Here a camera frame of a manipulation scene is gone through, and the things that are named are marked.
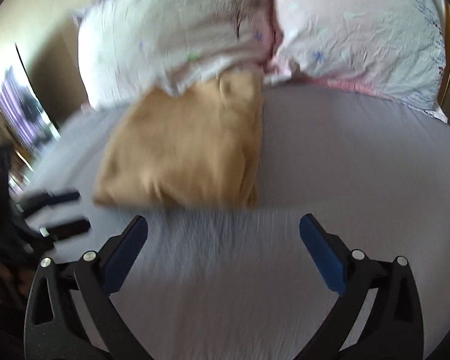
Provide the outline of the tan garment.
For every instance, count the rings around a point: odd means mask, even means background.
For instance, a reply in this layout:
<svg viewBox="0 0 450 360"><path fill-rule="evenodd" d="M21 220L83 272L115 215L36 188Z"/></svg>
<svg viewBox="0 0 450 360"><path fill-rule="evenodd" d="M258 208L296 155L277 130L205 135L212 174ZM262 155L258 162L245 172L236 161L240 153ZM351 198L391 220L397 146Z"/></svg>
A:
<svg viewBox="0 0 450 360"><path fill-rule="evenodd" d="M156 88L112 132L93 200L102 206L250 208L263 139L262 79L229 72L180 97Z"/></svg>

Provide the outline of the grey bed sheet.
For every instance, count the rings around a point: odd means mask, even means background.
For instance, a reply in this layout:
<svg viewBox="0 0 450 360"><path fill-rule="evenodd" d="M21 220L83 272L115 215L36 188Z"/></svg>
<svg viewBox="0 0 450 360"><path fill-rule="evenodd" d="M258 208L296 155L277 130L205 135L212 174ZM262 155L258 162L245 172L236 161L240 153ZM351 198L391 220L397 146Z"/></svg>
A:
<svg viewBox="0 0 450 360"><path fill-rule="evenodd" d="M265 97L256 207L143 210L117 311L155 359L294 358L337 298L299 236L310 213L370 258L408 259L432 352L450 329L450 126L314 86Z"/></svg>

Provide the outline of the white floral pillow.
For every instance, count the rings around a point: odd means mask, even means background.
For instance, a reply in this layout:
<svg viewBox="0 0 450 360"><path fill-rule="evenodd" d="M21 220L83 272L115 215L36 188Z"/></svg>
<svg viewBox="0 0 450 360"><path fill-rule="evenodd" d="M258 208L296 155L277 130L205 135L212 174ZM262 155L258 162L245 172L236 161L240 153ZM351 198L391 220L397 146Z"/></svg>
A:
<svg viewBox="0 0 450 360"><path fill-rule="evenodd" d="M273 48L271 0L95 0L78 10L79 73L89 105L134 102L152 88L180 95Z"/></svg>

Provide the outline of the pink floral pillow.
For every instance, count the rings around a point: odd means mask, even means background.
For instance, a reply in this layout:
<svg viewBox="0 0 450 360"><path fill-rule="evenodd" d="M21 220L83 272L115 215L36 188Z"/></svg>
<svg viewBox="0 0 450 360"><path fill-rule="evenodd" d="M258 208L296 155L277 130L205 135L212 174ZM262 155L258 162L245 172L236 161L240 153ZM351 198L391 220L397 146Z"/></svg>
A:
<svg viewBox="0 0 450 360"><path fill-rule="evenodd" d="M366 94L444 119L446 67L435 0L274 0L278 80Z"/></svg>

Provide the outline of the wooden bed frame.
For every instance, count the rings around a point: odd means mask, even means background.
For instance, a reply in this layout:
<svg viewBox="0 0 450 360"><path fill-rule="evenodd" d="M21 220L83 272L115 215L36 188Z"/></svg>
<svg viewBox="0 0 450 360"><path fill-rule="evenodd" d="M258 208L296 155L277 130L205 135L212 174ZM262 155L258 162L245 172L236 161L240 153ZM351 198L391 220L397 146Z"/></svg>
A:
<svg viewBox="0 0 450 360"><path fill-rule="evenodd" d="M438 95L438 103L440 107L444 107L447 93L450 88L450 4L445 0L445 69L442 74L441 88Z"/></svg>

